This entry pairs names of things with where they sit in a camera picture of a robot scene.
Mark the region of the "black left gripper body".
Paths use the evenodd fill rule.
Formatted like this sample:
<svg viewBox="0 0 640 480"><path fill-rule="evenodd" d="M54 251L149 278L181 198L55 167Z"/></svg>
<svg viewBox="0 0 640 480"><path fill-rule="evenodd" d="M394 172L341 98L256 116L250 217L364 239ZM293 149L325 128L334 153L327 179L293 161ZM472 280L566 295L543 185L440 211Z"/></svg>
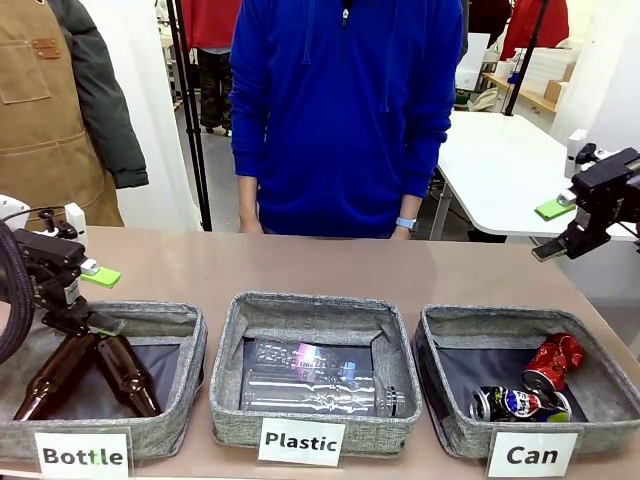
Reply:
<svg viewBox="0 0 640 480"><path fill-rule="evenodd" d="M36 304L68 310L80 297L78 279L85 262L83 244L25 229L13 232L32 283Z"/></svg>

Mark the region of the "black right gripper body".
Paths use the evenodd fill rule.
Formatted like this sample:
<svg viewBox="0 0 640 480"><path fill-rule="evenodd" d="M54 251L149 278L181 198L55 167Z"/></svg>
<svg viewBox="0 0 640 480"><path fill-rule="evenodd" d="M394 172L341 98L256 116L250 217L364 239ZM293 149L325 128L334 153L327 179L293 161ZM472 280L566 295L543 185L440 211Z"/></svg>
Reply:
<svg viewBox="0 0 640 480"><path fill-rule="evenodd" d="M607 230L639 222L639 152L626 148L572 178L575 222L583 230Z"/></svg>

